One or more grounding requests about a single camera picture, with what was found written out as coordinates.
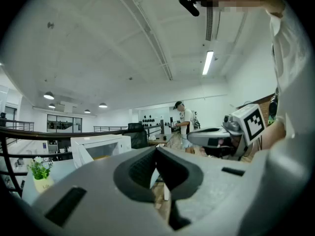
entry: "floor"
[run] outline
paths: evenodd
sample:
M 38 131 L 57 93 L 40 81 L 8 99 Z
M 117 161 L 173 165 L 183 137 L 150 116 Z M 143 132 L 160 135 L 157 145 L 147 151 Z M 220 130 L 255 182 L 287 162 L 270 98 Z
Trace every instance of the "floor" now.
M 185 153 L 185 149 L 183 148 L 183 143 L 181 139 L 181 134 L 175 133 L 171 139 L 171 146 L 173 149 L 178 149 L 179 152 Z M 200 151 L 200 146 L 194 146 L 194 151 L 196 156 L 207 156 L 206 153 Z M 250 163 L 253 158 L 253 154 L 249 154 L 242 157 L 242 162 Z M 162 216 L 165 221 L 169 219 L 171 201 L 164 200 L 164 183 L 156 182 L 152 187 L 152 191 L 156 197 L 155 208 L 158 213 Z

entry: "backpack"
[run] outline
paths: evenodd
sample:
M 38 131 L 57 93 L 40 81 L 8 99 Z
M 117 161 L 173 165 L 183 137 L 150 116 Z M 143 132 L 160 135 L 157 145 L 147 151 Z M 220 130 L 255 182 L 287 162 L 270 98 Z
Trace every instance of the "backpack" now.
M 200 128 L 200 122 L 197 119 L 197 112 L 192 110 L 192 123 L 193 123 L 193 128 L 194 129 L 199 129 Z

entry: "white t-shirt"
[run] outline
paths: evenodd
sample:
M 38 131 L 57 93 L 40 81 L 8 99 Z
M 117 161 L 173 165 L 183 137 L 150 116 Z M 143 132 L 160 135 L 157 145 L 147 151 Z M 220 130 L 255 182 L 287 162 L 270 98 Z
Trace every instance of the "white t-shirt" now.
M 281 18 L 268 14 L 271 17 L 272 56 L 279 88 L 276 120 L 284 124 L 286 136 L 292 137 L 294 129 L 281 104 L 281 94 L 305 68 L 313 55 L 313 48 L 303 26 L 288 4 L 285 5 Z
M 193 115 L 190 109 L 185 108 L 184 111 L 180 113 L 181 122 L 189 121 L 189 130 L 187 130 L 188 126 L 181 126 L 181 134 L 186 135 L 189 132 L 193 131 Z

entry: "shorts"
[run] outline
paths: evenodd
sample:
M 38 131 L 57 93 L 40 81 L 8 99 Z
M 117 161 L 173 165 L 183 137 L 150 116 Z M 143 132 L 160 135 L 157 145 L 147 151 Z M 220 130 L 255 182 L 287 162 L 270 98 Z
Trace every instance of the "shorts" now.
M 184 149 L 193 147 L 193 144 L 190 141 L 188 141 L 187 135 L 182 135 L 182 140 Z

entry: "yellow pot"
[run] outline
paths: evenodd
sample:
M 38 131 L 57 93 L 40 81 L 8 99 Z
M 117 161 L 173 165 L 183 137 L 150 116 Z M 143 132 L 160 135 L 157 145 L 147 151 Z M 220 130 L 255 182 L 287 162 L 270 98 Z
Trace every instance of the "yellow pot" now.
M 40 180 L 36 180 L 34 177 L 34 185 L 35 185 L 35 189 L 39 192 L 42 193 L 45 190 L 47 190 L 50 186 L 52 186 L 54 184 L 53 179 L 51 178 L 51 176 L 48 176 L 46 179 L 40 179 Z

